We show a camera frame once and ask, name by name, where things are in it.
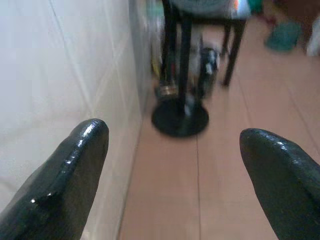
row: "pink tiled floor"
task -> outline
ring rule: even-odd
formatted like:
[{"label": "pink tiled floor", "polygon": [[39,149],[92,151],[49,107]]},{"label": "pink tiled floor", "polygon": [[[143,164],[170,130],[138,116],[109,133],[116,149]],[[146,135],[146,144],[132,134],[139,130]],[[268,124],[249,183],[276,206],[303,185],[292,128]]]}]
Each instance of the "pink tiled floor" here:
[{"label": "pink tiled floor", "polygon": [[[217,31],[206,28],[212,41]],[[298,143],[320,163],[320,59],[301,48],[264,47],[268,27],[249,21],[229,88],[205,101],[210,123],[175,139],[151,124],[151,97],[119,234],[120,240],[276,240],[242,162],[239,135],[262,128]]]}]

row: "white object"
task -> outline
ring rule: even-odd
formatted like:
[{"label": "white object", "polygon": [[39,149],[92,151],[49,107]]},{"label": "white object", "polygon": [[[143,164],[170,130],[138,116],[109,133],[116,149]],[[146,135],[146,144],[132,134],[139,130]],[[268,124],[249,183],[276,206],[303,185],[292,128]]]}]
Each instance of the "white object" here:
[{"label": "white object", "polygon": [[312,35],[306,48],[308,56],[320,55],[320,16],[314,21],[312,26]]}]

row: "white tiled wall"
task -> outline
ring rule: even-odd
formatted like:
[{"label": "white tiled wall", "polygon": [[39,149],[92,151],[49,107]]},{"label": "white tiled wall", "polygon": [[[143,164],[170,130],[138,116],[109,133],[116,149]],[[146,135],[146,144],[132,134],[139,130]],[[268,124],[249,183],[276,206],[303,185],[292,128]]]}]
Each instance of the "white tiled wall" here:
[{"label": "white tiled wall", "polygon": [[145,0],[0,3],[0,211],[81,121],[110,130],[83,239],[115,239],[150,84]]}]

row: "green cloth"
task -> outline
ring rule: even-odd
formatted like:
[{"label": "green cloth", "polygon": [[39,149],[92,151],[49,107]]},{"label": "green cloth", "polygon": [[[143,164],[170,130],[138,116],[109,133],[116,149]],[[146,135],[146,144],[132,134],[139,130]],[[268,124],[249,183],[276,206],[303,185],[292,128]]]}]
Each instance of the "green cloth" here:
[{"label": "green cloth", "polygon": [[247,0],[251,9],[251,13],[262,13],[262,0]]},{"label": "green cloth", "polygon": [[288,52],[292,50],[302,33],[301,25],[296,22],[283,22],[277,25],[265,45],[278,52]]}]

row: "black round base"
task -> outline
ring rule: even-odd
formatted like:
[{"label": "black round base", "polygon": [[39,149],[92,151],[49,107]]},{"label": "black round base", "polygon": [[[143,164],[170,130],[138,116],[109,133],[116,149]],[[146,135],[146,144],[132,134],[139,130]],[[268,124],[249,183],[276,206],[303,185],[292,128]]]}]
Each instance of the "black round base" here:
[{"label": "black round base", "polygon": [[162,133],[172,137],[189,137],[200,133],[209,122],[208,112],[200,103],[189,103],[185,114],[179,114],[178,99],[160,102],[152,114],[153,125]]}]

